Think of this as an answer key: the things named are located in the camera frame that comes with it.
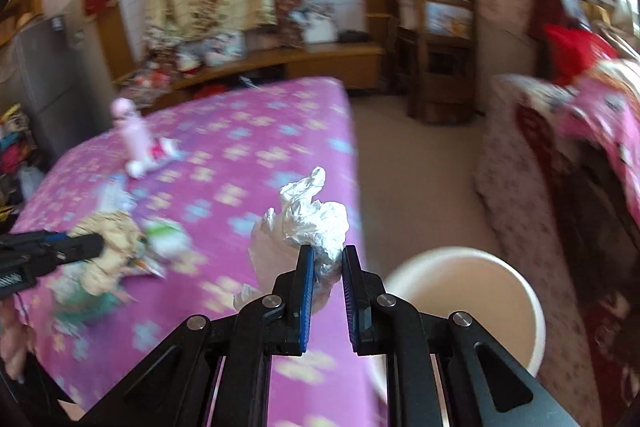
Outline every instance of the pink doll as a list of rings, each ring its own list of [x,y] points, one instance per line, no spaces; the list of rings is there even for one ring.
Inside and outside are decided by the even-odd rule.
[[[111,103],[111,116],[127,150],[129,161],[126,170],[132,178],[140,179],[147,172],[178,158],[174,141],[153,139],[145,121],[136,111],[136,105],[128,98],[116,98]]]

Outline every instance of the gray refrigerator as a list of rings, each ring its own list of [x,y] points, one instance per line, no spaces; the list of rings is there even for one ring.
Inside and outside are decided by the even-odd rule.
[[[49,166],[98,134],[81,59],[59,22],[30,23],[0,50],[0,109],[22,105]]]

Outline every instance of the toy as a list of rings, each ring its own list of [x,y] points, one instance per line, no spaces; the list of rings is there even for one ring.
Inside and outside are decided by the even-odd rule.
[[[140,179],[171,160],[179,158],[173,140],[153,139],[145,121],[136,111],[136,105],[127,98],[117,98],[111,103],[114,125],[129,156],[126,171],[129,176]]]
[[[67,235],[80,237],[90,233],[102,238],[100,255],[85,263],[66,264],[62,276],[48,285],[56,329],[74,336],[86,323],[132,300],[120,286],[123,277],[166,277],[166,268],[146,252],[140,229],[126,212],[93,212]]]

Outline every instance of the plastic bag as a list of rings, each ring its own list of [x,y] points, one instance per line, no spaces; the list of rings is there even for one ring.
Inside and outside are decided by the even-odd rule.
[[[316,167],[311,175],[280,190],[282,212],[270,208],[257,221],[251,233],[249,258],[254,265],[259,288],[245,285],[234,296],[240,310],[252,300],[268,295],[276,277],[296,268],[301,245],[314,247],[314,297],[312,312],[326,304],[331,288],[340,280],[342,248],[349,223],[347,209],[335,201],[311,201],[324,186],[324,169]]]
[[[180,256],[191,246],[191,238],[186,230],[171,219],[158,217],[145,221],[144,229],[149,250],[164,261],[180,259]]]
[[[576,27],[583,30],[591,30],[589,19],[582,9],[580,0],[560,0],[564,13],[570,20],[572,20]]]
[[[29,201],[44,179],[44,174],[35,167],[20,167],[20,190],[24,201]]]
[[[215,34],[202,41],[200,53],[211,68],[239,60],[246,54],[244,35],[238,31]]]

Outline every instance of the wooden shelf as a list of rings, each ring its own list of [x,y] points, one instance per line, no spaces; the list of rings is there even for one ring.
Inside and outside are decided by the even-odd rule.
[[[471,1],[465,0],[425,0],[426,2],[434,2],[437,4],[447,4],[448,6],[460,6],[462,8],[467,8],[468,10],[473,10],[474,6],[471,4]]]
[[[427,44],[451,46],[452,48],[471,49],[475,47],[475,42],[473,42],[472,39],[465,39],[462,37],[447,37],[445,35],[434,35],[432,33],[425,33],[424,41],[427,42]]]
[[[258,70],[280,64],[292,64],[295,62],[315,62],[316,60],[331,60],[333,58],[364,57],[382,55],[384,50],[374,42],[359,44],[312,44],[302,49],[278,48],[275,50],[261,50],[249,53],[246,58],[228,62],[214,68],[204,68],[189,78],[179,80],[172,84],[173,90],[185,89],[197,86],[204,82],[210,82],[217,78],[223,78],[244,71]],[[124,74],[114,81],[117,86],[122,85],[130,73]]]

